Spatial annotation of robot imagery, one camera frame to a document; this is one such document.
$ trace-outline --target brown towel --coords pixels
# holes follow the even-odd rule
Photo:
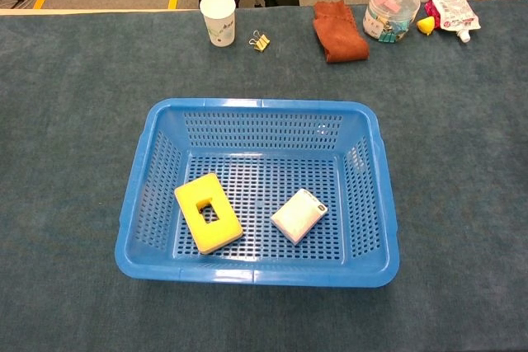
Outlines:
[[[327,62],[369,58],[369,45],[357,31],[352,11],[345,2],[317,2],[313,11],[313,27],[324,47]]]

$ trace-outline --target binder clip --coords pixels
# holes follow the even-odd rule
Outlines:
[[[261,35],[259,31],[253,32],[253,38],[249,40],[249,44],[253,46],[253,48],[257,51],[264,51],[268,44],[270,44],[270,40],[266,37],[266,35]]]

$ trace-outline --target blue plastic basket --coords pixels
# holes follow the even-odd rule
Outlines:
[[[244,234],[203,256],[173,191],[209,172]],[[270,216],[299,188],[328,213],[294,246]],[[384,144],[368,107],[170,99],[149,112],[139,139],[115,260],[142,279],[377,287],[398,271],[397,228]]]

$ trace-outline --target clear plastic container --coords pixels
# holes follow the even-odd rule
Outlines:
[[[370,0],[363,29],[378,41],[394,43],[405,36],[419,8],[420,0]]]

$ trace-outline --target paper cup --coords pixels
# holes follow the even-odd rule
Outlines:
[[[201,0],[200,11],[211,43],[225,47],[234,42],[234,0]]]

